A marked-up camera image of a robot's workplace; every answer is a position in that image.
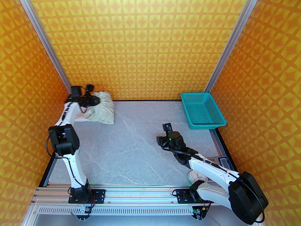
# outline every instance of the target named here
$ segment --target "teal basket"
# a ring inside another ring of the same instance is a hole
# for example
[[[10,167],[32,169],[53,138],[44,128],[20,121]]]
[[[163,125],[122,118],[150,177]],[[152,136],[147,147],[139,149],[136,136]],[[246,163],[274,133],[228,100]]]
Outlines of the teal basket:
[[[181,94],[190,129],[215,129],[227,124],[210,93]]]

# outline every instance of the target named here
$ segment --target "black mounting plate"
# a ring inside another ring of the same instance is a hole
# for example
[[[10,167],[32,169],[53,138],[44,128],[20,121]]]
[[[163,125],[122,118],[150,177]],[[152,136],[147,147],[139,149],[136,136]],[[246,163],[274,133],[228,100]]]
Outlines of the black mounting plate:
[[[200,203],[209,203],[209,200],[198,199],[197,202],[194,202],[190,196],[190,189],[176,189],[174,191],[176,194],[173,196],[177,197],[178,204],[200,204]]]
[[[104,198],[106,197],[106,191],[105,189],[91,189],[92,195],[95,196],[95,204],[103,204]],[[75,201],[75,197],[69,197],[68,203],[74,203],[78,204],[78,202]]]
[[[178,204],[194,203],[190,196],[189,189],[177,189],[175,193],[174,196],[177,197]]]

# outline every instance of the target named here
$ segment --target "vented metal panel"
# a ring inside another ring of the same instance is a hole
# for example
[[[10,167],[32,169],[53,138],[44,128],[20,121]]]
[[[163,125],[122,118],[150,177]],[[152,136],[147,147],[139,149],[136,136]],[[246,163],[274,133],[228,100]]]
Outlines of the vented metal panel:
[[[85,215],[85,206],[40,206],[39,214],[55,214],[55,215]],[[171,206],[171,207],[108,207],[95,206],[90,215],[192,215],[191,206]]]

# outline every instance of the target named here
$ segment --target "table surface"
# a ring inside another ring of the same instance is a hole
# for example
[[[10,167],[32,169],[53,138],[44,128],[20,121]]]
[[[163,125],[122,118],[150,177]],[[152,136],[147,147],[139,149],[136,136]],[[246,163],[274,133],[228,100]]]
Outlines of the table surface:
[[[79,159],[91,184],[191,185],[189,169],[171,152],[161,149],[157,135],[171,122],[186,146],[205,157],[218,156],[209,130],[191,130],[181,101],[116,101],[115,124],[75,122]],[[57,160],[50,182],[70,182],[62,160]]]

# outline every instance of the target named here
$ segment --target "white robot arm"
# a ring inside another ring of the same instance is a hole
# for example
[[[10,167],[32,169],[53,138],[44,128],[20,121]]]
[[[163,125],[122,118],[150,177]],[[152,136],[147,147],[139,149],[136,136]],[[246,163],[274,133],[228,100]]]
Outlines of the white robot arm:
[[[208,200],[231,209],[235,215],[247,224],[253,224],[259,215],[263,214],[268,200],[257,184],[255,178],[248,172],[238,173],[226,169],[186,147],[183,137],[177,131],[172,131],[170,123],[163,124],[166,136],[157,136],[157,143],[163,150],[173,152],[181,165],[204,174],[219,186],[211,185],[207,180],[196,180],[190,186],[190,196],[193,202]]]
[[[55,126],[48,129],[47,152],[48,140],[50,139],[56,153],[55,158],[62,159],[65,162],[70,176],[69,203],[92,203],[94,200],[89,182],[79,161],[79,138],[73,128],[76,115],[81,111],[80,107],[90,107],[100,103],[98,97],[90,94],[93,89],[93,85],[87,84],[86,93],[82,96],[81,86],[72,86],[72,94],[65,101],[60,119]]]
[[[79,103],[67,102],[64,104],[63,113],[56,123],[56,126],[65,126],[67,124],[74,125],[76,115],[80,112]],[[85,176],[82,166],[78,157],[79,150],[76,150],[74,154],[64,154],[59,156],[66,164],[68,174],[71,180],[71,188],[80,188],[82,185],[86,185],[87,177]]]

